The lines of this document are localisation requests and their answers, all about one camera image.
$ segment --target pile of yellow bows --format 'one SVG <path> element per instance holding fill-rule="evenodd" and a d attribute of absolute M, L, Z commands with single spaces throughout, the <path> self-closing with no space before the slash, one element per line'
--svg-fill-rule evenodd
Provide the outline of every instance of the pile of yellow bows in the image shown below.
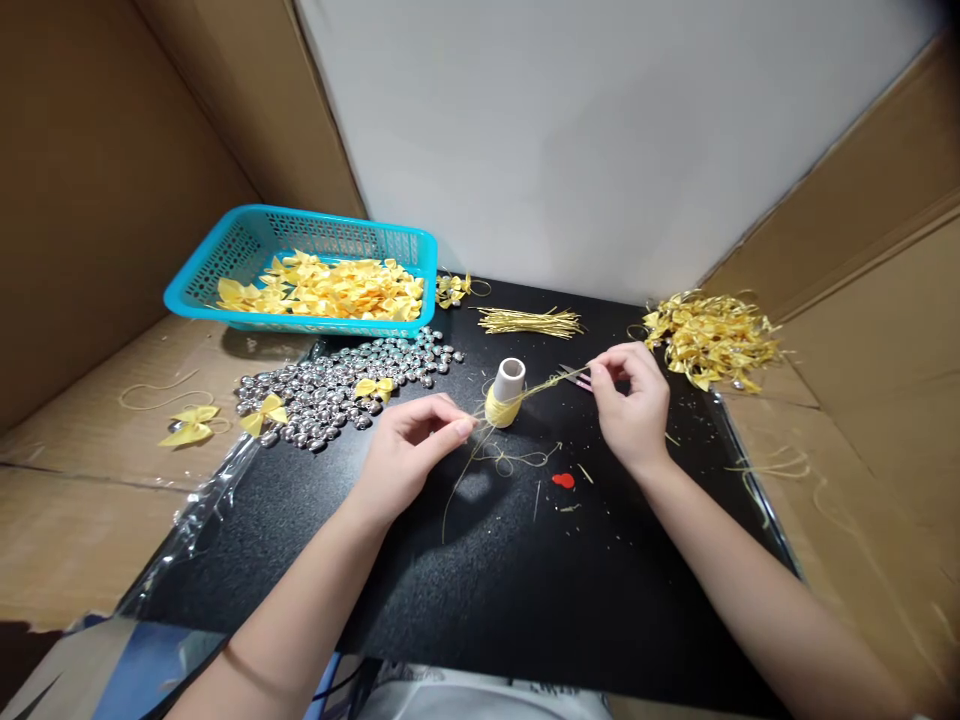
<path fill-rule="evenodd" d="M 738 390 L 760 392 L 747 373 L 780 359 L 779 330 L 756 305 L 721 295 L 704 298 L 700 290 L 674 295 L 643 318 L 645 340 L 653 349 L 667 338 L 667 367 L 683 373 L 701 390 L 711 382 L 730 380 Z"/>
<path fill-rule="evenodd" d="M 423 278 L 392 259 L 328 264 L 297 250 L 283 260 L 273 258 L 266 273 L 260 288 L 221 278 L 217 305 L 240 312 L 394 322 L 415 320 L 423 306 Z"/>
<path fill-rule="evenodd" d="M 384 403 L 390 402 L 390 395 L 394 390 L 393 378 L 381 378 L 380 380 L 371 380 L 366 378 L 357 383 L 353 393 L 355 397 L 368 397 L 377 393 Z"/>
<path fill-rule="evenodd" d="M 456 275 L 437 275 L 437 305 L 446 310 L 451 305 L 460 307 L 460 301 L 470 294 L 470 273 L 461 280 Z"/>

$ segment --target clothing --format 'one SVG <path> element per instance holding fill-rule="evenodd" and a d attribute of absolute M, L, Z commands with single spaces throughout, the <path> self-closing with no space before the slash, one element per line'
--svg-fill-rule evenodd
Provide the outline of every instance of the clothing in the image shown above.
<path fill-rule="evenodd" d="M 611 720 L 606 697 L 545 685 L 386 663 L 360 720 Z"/>

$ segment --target small red sticker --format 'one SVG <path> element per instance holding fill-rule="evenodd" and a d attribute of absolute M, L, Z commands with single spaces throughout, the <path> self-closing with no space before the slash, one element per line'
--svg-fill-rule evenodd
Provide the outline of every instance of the small red sticker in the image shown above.
<path fill-rule="evenodd" d="M 571 475 L 570 473 L 564 473 L 563 475 L 554 475 L 553 481 L 560 487 L 566 488 L 567 490 L 569 490 L 576 484 L 576 481 L 573 479 L 573 475 Z"/>

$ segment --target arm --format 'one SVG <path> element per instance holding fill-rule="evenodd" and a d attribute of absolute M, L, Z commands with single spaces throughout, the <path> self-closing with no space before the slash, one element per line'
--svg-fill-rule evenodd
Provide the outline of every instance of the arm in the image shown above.
<path fill-rule="evenodd" d="M 350 495 L 169 717 L 302 718 L 387 530 L 474 425 L 442 393 L 387 410 Z"/>
<path fill-rule="evenodd" d="M 797 718 L 912 716 L 870 652 L 667 454 L 670 391 L 642 343 L 590 365 L 600 427 L 727 629 Z M 613 379 L 629 378 L 620 394 Z"/>

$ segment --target hand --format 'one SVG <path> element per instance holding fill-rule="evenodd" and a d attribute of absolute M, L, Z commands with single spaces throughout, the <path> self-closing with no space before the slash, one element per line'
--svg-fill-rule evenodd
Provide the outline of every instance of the hand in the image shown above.
<path fill-rule="evenodd" d="M 344 504 L 388 527 L 420 494 L 427 473 L 463 445 L 476 424 L 446 393 L 389 408 L 377 421 L 360 478 Z"/>
<path fill-rule="evenodd" d="M 656 359 L 643 343 L 616 345 L 589 363 L 600 429 L 607 445 L 634 477 L 671 462 L 665 432 L 670 388 Z M 630 379 L 630 392 L 615 380 Z"/>

